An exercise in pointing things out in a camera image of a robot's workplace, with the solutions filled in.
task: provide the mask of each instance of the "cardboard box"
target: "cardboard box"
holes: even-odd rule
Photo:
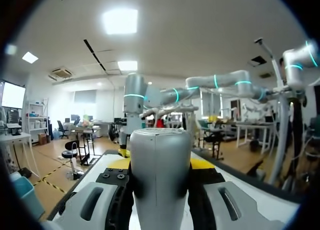
[[[45,145],[47,143],[47,134],[45,133],[38,134],[38,143],[39,145]]]

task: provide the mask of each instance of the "ceiling vent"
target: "ceiling vent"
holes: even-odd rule
[[[72,76],[72,73],[68,71],[66,68],[59,68],[56,70],[53,70],[51,74],[58,78],[70,78]]]
[[[274,76],[273,72],[266,72],[259,75],[260,78],[265,79]]]
[[[252,67],[257,67],[267,63],[267,61],[262,56],[254,57],[253,59],[248,61],[248,64]]]
[[[56,82],[57,81],[56,77],[54,77],[52,75],[47,75],[47,79],[52,81],[52,82]]]

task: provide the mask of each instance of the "person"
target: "person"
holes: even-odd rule
[[[279,60],[279,64],[281,67],[281,75],[283,83],[286,85],[286,73],[285,73],[285,64],[284,59],[281,58]],[[288,121],[288,130],[286,135],[286,144],[285,144],[285,152],[287,153],[289,146],[293,140],[293,150],[294,150],[294,157],[291,160],[289,170],[286,174],[286,178],[289,176],[296,175],[296,169],[299,163],[299,155],[302,148],[302,138],[303,138],[303,118],[302,118],[302,104],[299,99],[297,98],[289,98],[288,103],[293,107],[293,113],[290,117],[292,121]]]

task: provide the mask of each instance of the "yellow panel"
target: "yellow panel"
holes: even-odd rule
[[[128,169],[130,164],[130,158],[124,158],[117,161],[112,162],[108,165],[108,168],[115,168],[115,169]]]
[[[191,158],[191,166],[193,169],[208,169],[214,168],[215,166],[206,160],[200,160]],[[115,169],[128,169],[130,164],[130,158],[124,158],[117,161],[112,162],[108,165],[108,168],[115,168]]]
[[[208,168],[215,167],[213,164],[211,164],[206,160],[191,158],[190,162],[191,162],[192,169],[208,169]]]

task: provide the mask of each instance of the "ceiling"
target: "ceiling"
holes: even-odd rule
[[[105,33],[102,15],[115,8],[138,10],[136,34]],[[272,71],[268,56],[254,44],[259,37],[280,57],[306,35],[280,0],[43,0],[12,42],[17,53],[9,57],[6,70],[45,77],[64,66],[74,78],[109,77],[117,86],[124,85],[125,76],[109,75],[120,74],[116,61],[122,60],[137,60],[138,73],[163,86],[190,76],[240,69],[257,76]],[[23,61],[27,51],[39,59],[33,64]],[[248,60],[258,55],[268,63],[249,66]],[[98,88],[99,81],[68,84],[83,87],[87,82],[87,88]],[[106,89],[112,85],[107,79],[103,82]]]

